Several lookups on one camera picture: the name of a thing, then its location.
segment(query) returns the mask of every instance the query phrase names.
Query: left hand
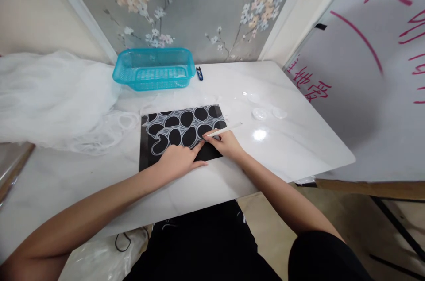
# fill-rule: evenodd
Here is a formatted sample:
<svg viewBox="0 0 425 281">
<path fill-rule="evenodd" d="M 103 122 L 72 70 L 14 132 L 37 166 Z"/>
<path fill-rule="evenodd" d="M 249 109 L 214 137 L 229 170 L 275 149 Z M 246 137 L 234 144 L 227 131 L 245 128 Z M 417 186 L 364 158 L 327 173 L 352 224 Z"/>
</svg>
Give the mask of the left hand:
<svg viewBox="0 0 425 281">
<path fill-rule="evenodd" d="M 183 177 L 195 168 L 207 166 L 208 163 L 205 161 L 194 162 L 204 143 L 204 141 L 201 141 L 193 149 L 176 145 L 169 146 L 154 165 L 157 168 L 158 175 L 166 177 L 169 182 Z"/>
</svg>

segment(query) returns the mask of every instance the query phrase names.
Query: tiled floor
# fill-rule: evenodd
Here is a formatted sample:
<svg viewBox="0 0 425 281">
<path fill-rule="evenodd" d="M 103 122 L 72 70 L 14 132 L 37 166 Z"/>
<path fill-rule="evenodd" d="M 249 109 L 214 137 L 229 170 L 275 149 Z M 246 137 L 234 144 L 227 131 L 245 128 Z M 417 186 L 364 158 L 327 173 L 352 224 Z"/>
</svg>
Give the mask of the tiled floor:
<svg viewBox="0 0 425 281">
<path fill-rule="evenodd" d="M 373 261 L 369 258 L 369 253 L 425 275 L 425 265 L 416 259 L 416 254 L 405 244 L 370 197 L 316 188 L 297 190 L 327 216 L 376 281 L 415 279 Z M 283 280 L 287 280 L 288 256 L 296 235 L 280 219 L 262 193 L 240 198 L 238 203 L 255 236 L 259 253 Z M 393 203 L 388 207 L 399 216 L 400 208 L 403 210 L 404 207 L 403 213 L 409 213 L 410 216 L 401 215 L 404 218 L 401 219 L 404 220 L 403 224 L 419 243 L 425 239 L 424 229 L 418 228 L 425 223 L 424 204 L 397 206 Z"/>
</svg>

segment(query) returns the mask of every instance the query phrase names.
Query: blue plastic basket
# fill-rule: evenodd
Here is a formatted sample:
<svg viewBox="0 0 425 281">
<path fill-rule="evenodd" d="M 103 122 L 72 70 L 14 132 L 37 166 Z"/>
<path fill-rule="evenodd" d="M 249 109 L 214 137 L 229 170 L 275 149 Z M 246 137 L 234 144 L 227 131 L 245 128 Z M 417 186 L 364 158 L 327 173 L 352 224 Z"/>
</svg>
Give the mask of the blue plastic basket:
<svg viewBox="0 0 425 281">
<path fill-rule="evenodd" d="M 129 49 L 121 52 L 112 78 L 135 91 L 183 88 L 195 75 L 187 49 Z"/>
</svg>

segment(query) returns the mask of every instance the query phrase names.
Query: hand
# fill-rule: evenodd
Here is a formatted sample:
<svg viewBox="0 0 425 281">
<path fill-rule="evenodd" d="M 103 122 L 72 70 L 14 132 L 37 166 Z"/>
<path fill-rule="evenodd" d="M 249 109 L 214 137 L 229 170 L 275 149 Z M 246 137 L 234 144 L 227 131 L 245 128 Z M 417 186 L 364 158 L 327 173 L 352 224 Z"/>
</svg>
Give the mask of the hand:
<svg viewBox="0 0 425 281">
<path fill-rule="evenodd" d="M 220 140 L 207 136 L 215 131 L 217 131 L 217 129 L 203 134 L 202 137 L 206 142 L 212 144 L 223 156 L 236 160 L 246 154 L 232 131 L 227 131 L 218 135 Z"/>
<path fill-rule="evenodd" d="M 201 141 L 193 149 L 176 145 L 169 146 L 154 165 L 157 168 L 158 176 L 164 176 L 167 182 L 171 182 L 195 168 L 207 166 L 207 162 L 193 161 L 204 143 Z"/>
</svg>

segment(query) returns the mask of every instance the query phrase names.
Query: table surface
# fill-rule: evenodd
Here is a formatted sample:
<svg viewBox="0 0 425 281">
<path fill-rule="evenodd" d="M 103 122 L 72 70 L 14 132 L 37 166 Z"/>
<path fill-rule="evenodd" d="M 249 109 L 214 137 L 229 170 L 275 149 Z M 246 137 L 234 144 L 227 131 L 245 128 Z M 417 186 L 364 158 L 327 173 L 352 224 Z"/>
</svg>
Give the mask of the table surface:
<svg viewBox="0 0 425 281">
<path fill-rule="evenodd" d="M 201 65 L 184 89 L 124 89 L 115 109 L 141 115 L 219 104 L 242 147 L 290 182 L 351 164 L 354 155 L 292 81 L 271 61 Z M 278 119 L 273 108 L 287 112 Z M 252 110 L 267 111 L 264 121 Z M 138 172 L 140 125 L 107 155 L 36 148 L 0 211 L 0 262 L 37 227 L 66 207 Z M 209 161 L 130 206 L 95 237 L 128 231 L 256 192 L 226 157 Z"/>
</svg>

